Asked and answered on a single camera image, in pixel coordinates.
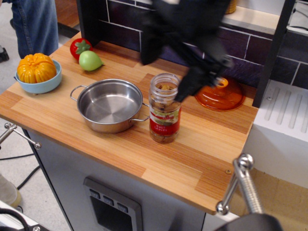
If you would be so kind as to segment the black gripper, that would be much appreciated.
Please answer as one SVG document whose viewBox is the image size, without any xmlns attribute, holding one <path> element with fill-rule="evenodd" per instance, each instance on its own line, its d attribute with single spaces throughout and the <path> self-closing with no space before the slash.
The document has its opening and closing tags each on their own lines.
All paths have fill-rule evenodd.
<svg viewBox="0 0 308 231">
<path fill-rule="evenodd" d="M 166 40 L 190 68 L 178 86 L 176 102 L 181 103 L 188 96 L 194 96 L 205 86 L 217 85 L 222 72 L 233 66 L 232 59 L 216 36 L 201 36 L 194 40 L 205 58 L 189 48 L 180 36 L 166 36 Z"/>
</svg>

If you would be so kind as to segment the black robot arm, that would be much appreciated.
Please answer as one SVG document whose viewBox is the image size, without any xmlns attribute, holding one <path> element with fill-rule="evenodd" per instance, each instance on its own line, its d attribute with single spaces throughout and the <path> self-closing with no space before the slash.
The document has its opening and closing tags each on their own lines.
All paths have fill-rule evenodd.
<svg viewBox="0 0 308 231">
<path fill-rule="evenodd" d="M 170 46 L 188 65 L 175 96 L 182 102 L 204 86 L 216 86 L 233 66 L 218 39 L 228 0 L 154 0 L 143 14 L 141 63 L 153 63 Z"/>
</svg>

